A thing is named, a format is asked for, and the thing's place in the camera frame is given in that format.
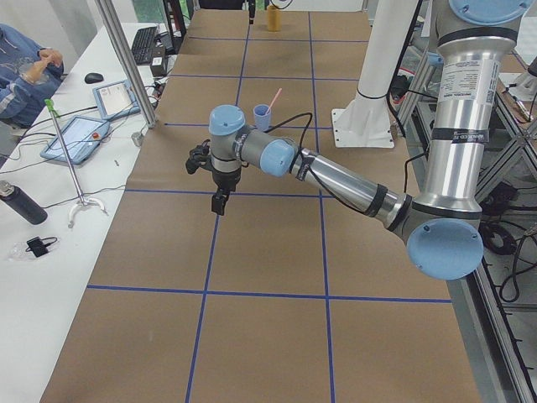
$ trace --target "tablet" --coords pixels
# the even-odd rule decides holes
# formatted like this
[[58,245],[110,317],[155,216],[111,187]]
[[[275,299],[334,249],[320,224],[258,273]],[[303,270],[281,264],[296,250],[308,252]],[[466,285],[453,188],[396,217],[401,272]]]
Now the tablet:
[[[81,164],[95,151],[107,136],[110,122],[87,116],[74,116],[62,129],[62,135],[73,164]],[[56,136],[43,151],[41,157],[52,162],[67,162],[61,143]]]
[[129,80],[94,88],[93,95],[101,118],[105,120],[114,120],[140,111]]

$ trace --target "blue cup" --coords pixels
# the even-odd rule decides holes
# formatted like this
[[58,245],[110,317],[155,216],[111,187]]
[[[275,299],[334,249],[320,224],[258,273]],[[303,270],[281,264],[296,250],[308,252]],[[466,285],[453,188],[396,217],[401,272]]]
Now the blue cup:
[[266,132],[269,129],[271,115],[272,109],[269,111],[269,105],[264,103],[257,105],[253,109],[253,120],[256,127],[262,132]]

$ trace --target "thermos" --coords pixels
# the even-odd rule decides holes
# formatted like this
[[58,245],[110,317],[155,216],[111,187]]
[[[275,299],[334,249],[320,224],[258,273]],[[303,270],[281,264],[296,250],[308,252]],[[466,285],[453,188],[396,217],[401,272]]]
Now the thermos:
[[279,8],[270,4],[267,7],[267,30],[270,32],[278,32],[281,29],[281,15]]
[[0,181],[0,199],[33,225],[41,224],[48,216],[47,212],[20,187],[9,182]]

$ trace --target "person's hand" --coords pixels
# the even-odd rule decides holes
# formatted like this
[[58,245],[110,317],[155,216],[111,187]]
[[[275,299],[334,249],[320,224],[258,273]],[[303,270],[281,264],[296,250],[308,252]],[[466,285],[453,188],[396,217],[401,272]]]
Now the person's hand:
[[56,67],[60,67],[64,59],[64,56],[56,49],[42,49],[39,51],[39,57],[41,60],[51,58],[51,63]]
[[44,69],[47,68],[49,63],[53,63],[51,55],[48,57],[42,57],[41,60],[34,62],[32,66],[22,74],[22,78],[30,84],[35,84],[35,82],[41,78]]

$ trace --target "yellow cylinder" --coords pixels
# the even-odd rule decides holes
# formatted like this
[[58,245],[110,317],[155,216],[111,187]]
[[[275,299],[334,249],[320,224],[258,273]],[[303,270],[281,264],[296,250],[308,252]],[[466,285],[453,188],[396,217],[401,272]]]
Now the yellow cylinder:
[[279,8],[270,4],[267,7],[267,30],[270,32],[278,32],[281,29],[281,12]]

